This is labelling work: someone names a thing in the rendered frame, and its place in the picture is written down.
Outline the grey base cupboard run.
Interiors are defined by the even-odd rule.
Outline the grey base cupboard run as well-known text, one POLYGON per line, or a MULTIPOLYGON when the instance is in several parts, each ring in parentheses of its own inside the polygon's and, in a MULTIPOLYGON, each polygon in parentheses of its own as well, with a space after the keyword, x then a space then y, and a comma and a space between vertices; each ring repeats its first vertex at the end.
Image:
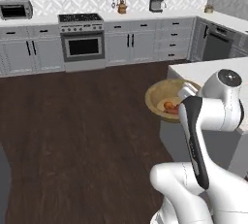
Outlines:
POLYGON ((192 17, 106 22, 107 65, 185 59, 193 22, 192 17))
POLYGON ((57 24, 0 27, 0 78, 64 71, 57 24))

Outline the grey kitchen island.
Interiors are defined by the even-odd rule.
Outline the grey kitchen island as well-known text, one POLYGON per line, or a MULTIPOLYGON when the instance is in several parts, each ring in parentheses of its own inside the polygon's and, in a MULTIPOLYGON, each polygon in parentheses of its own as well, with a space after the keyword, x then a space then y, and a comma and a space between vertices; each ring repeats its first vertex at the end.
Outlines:
MULTIPOLYGON (((244 108, 244 119, 233 132, 203 131, 210 158, 222 168, 241 177, 248 176, 248 62, 247 56, 223 60, 170 65, 168 79, 186 79, 203 86, 213 73, 230 69, 242 78, 240 100, 244 108)), ((190 161, 185 136, 180 123, 161 120, 160 139, 173 161, 190 161)))

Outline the steel toaster oven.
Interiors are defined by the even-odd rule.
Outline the steel toaster oven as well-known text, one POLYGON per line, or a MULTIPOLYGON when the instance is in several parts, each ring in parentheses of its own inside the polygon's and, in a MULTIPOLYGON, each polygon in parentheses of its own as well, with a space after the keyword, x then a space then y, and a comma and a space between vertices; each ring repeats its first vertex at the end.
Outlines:
POLYGON ((30 0, 0 1, 0 17, 9 19, 30 19, 33 16, 33 6, 30 0))

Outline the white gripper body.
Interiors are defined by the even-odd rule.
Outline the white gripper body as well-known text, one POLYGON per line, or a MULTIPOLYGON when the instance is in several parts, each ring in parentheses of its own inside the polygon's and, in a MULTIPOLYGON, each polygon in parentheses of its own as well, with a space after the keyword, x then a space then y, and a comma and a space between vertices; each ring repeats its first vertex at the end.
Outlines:
POLYGON ((190 82, 184 82, 177 95, 181 100, 186 99, 189 96, 196 96, 198 90, 190 82))

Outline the dark steel dishwasher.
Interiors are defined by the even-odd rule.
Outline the dark steel dishwasher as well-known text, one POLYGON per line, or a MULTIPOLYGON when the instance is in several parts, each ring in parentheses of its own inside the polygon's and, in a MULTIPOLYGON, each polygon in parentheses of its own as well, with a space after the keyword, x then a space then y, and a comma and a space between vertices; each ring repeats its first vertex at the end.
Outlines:
POLYGON ((209 26, 202 56, 203 61, 226 59, 232 49, 235 33, 216 24, 209 26))

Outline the brown coffee grinder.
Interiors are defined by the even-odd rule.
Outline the brown coffee grinder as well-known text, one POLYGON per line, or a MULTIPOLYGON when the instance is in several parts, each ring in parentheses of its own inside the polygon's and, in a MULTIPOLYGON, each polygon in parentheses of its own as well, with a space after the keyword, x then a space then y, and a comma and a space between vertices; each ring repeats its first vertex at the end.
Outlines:
POLYGON ((127 11, 127 5, 120 3, 117 10, 120 14, 124 15, 127 11))

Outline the black steel coffee machine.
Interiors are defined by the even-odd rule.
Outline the black steel coffee machine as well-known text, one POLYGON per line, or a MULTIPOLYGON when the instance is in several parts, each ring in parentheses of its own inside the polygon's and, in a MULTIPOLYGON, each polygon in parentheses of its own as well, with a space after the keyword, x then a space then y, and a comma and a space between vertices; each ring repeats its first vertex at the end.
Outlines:
POLYGON ((162 3, 165 0, 149 0, 149 11, 152 13, 161 13, 163 11, 162 9, 162 3))

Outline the steel stove with oven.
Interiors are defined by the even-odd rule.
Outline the steel stove with oven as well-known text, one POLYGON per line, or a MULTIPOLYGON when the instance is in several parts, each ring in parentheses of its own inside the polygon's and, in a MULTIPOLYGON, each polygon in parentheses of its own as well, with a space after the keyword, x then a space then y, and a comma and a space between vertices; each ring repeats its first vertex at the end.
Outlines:
POLYGON ((67 72, 104 69, 104 20, 99 14, 64 14, 58 25, 67 72))

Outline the grey corner cupboard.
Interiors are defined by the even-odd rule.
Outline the grey corner cupboard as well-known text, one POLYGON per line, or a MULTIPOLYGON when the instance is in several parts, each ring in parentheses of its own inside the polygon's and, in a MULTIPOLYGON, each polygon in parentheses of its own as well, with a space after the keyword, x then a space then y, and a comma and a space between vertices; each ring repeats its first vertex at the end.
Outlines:
POLYGON ((194 36, 191 45, 190 60, 192 62, 202 61, 205 43, 206 43, 206 37, 208 34, 208 26, 209 26, 208 21, 199 17, 197 18, 194 36))

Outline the tan wooden bowl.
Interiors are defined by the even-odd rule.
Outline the tan wooden bowl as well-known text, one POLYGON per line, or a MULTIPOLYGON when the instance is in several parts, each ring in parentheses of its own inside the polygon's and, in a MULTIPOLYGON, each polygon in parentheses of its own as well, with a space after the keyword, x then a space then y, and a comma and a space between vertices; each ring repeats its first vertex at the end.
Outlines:
MULTIPOLYGON (((164 98, 178 97, 177 93, 181 89, 184 82, 187 82, 187 80, 168 79, 168 80, 161 80, 159 82, 156 82, 155 84, 150 86, 145 93, 146 106, 153 113, 155 113, 156 115, 159 115, 166 122, 178 123, 179 117, 177 114, 169 114, 166 112, 161 112, 157 108, 157 105, 164 98)), ((197 90, 199 90, 201 88, 197 83, 195 83, 193 81, 189 80, 188 82, 190 82, 193 86, 195 86, 195 88, 197 90)))

